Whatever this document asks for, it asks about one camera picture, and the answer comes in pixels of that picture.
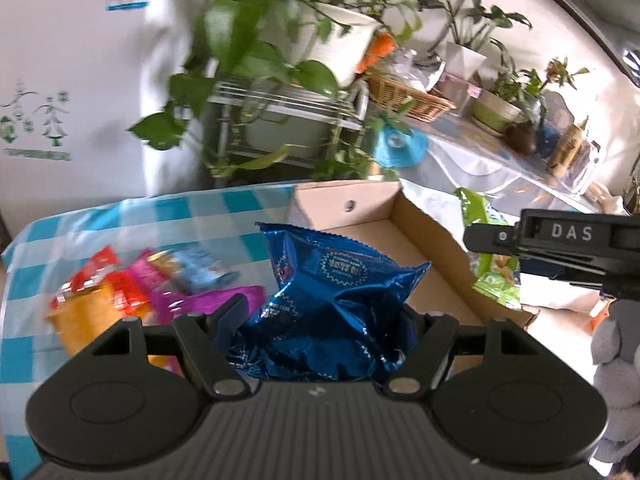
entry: wicker basket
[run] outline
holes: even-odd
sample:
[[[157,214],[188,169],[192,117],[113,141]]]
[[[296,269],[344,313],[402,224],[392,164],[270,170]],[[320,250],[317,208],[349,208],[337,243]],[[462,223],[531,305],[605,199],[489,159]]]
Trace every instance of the wicker basket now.
[[[430,123],[444,112],[456,108],[455,104],[445,99],[436,89],[425,94],[400,81],[391,79],[392,77],[376,69],[367,71],[366,81],[369,85],[369,97],[379,106],[386,107],[391,103],[391,108],[395,111],[398,110],[404,99],[411,96],[415,99],[416,105],[407,112],[407,115],[425,123]]]

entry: cardboard box lid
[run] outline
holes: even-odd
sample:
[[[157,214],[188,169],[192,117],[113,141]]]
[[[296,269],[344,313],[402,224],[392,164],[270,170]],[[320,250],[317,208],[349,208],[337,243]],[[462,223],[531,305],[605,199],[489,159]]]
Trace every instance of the cardboard box lid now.
[[[470,325],[503,317],[524,327],[532,319],[530,313],[510,310],[472,289],[476,277],[465,251],[404,196],[398,182],[300,184],[289,221],[354,238],[402,266],[430,260],[432,266],[407,301],[418,312],[444,312]]]

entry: bottle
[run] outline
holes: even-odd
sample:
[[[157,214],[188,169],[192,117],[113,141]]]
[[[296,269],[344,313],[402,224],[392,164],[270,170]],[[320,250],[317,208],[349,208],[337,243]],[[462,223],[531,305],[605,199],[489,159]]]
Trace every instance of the bottle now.
[[[558,140],[558,145],[546,164],[546,170],[556,178],[564,177],[580,151],[583,137],[584,130],[580,126],[570,124]]]

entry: green printed logo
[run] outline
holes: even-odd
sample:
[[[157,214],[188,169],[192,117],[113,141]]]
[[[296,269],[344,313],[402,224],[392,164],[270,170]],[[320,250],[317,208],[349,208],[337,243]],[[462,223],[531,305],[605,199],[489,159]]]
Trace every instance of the green printed logo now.
[[[44,96],[44,103],[32,108],[33,111],[28,113],[27,106],[28,104],[33,106],[35,98],[40,99],[42,103],[43,97],[39,92],[28,91],[21,80],[16,83],[11,102],[0,105],[0,138],[7,144],[13,144],[22,134],[29,135],[36,132],[49,139],[53,148],[60,148],[66,137],[63,117],[64,114],[69,113],[65,109],[70,101],[69,92],[61,90],[55,96]],[[4,152],[11,156],[71,160],[69,153],[56,156],[56,152],[43,150],[4,150]]]

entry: green snack bag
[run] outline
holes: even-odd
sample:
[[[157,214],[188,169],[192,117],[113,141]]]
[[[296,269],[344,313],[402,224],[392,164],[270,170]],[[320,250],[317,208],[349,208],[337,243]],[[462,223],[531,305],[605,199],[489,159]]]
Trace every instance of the green snack bag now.
[[[476,192],[459,187],[456,195],[462,205],[465,228],[472,224],[509,225],[487,200]],[[474,290],[503,306],[521,310],[520,263],[515,256],[469,253],[471,270],[478,277]]]

